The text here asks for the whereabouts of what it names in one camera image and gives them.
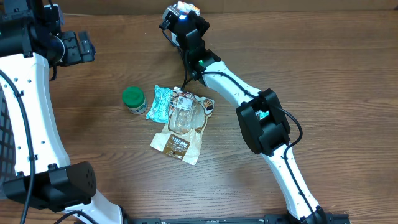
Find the orange Kleenex tissue pack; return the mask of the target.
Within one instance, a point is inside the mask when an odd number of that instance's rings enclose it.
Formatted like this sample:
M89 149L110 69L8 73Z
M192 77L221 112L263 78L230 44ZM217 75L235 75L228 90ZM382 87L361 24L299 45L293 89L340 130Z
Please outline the orange Kleenex tissue pack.
M195 5L190 4L190 3L186 3L183 1L179 1L177 3L177 9L180 11L180 13L182 14L189 14L190 11L193 11L196 15L200 15L201 10L199 8L197 8Z

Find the green lid jar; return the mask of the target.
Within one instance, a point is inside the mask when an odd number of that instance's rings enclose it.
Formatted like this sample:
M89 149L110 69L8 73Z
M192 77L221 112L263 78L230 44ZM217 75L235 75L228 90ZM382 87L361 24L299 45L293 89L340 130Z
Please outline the green lid jar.
M123 91L122 99L132 114L142 114L147 109L145 94L136 86L127 87Z

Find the brown clear snack bag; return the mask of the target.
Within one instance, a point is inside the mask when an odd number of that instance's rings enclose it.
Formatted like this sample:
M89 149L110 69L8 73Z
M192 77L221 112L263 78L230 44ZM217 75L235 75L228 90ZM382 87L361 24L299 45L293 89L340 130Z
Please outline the brown clear snack bag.
M167 107L168 121L162 131L155 134L150 146L195 165L200 155L203 132L214 108L214 100L175 87Z

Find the teal snack packet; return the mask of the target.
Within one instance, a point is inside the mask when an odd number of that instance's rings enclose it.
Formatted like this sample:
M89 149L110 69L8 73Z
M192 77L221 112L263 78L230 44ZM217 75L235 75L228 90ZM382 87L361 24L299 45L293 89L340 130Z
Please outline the teal snack packet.
M156 123L167 123L169 120L169 106L173 91L156 85L154 87L154 100L146 119Z

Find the teal Kleenex tissue pack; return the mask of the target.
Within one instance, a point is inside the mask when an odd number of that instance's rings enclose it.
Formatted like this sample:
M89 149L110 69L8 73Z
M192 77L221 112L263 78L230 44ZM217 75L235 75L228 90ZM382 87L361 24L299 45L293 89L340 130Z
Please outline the teal Kleenex tissue pack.
M266 111L266 112L260 111L258 113L258 118L259 118L259 120L262 120L262 119L266 118L268 115L269 115L269 111Z

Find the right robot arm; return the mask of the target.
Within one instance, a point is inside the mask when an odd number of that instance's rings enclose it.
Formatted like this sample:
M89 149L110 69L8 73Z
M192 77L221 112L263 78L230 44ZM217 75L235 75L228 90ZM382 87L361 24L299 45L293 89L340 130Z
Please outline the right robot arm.
M209 23L195 11L169 6L160 29L176 35L186 73L192 80L216 91L236 110L244 142L263 156L282 191L288 223L327 223L326 213L309 191L294 159L288 121L295 118L281 106L271 89L261 91L231 72L202 39Z

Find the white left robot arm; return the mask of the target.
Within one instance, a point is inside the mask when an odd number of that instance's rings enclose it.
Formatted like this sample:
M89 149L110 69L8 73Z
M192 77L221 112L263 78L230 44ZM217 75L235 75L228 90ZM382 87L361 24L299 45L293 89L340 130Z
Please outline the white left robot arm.
M5 0L3 6L1 90L16 150L16 178L3 183L5 196L25 209L48 209L84 223L124 223L122 208L97 189L90 163L71 164L50 99L58 67L94 60L88 34L62 31L57 4Z

